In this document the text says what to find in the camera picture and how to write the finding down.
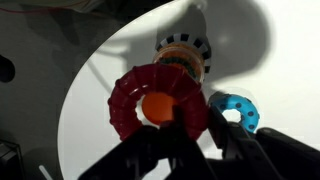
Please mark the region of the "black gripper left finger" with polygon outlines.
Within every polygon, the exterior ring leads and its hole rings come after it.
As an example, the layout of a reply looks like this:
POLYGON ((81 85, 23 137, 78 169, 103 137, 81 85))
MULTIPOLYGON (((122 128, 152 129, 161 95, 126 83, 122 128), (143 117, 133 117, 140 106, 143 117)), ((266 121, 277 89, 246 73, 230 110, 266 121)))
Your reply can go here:
POLYGON ((167 159, 165 180, 217 180, 195 140, 183 127, 183 113, 173 107, 172 121, 157 129, 142 126, 85 170, 78 180, 143 180, 158 162, 167 159))

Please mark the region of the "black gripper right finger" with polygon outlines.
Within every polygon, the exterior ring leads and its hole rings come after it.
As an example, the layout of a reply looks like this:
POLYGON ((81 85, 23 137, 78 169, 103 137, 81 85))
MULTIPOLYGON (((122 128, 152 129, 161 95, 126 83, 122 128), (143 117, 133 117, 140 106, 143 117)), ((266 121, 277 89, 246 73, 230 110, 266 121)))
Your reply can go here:
POLYGON ((208 130, 222 151, 222 170, 233 170, 229 178, 320 180, 320 151, 275 129, 249 133, 211 106, 208 130))

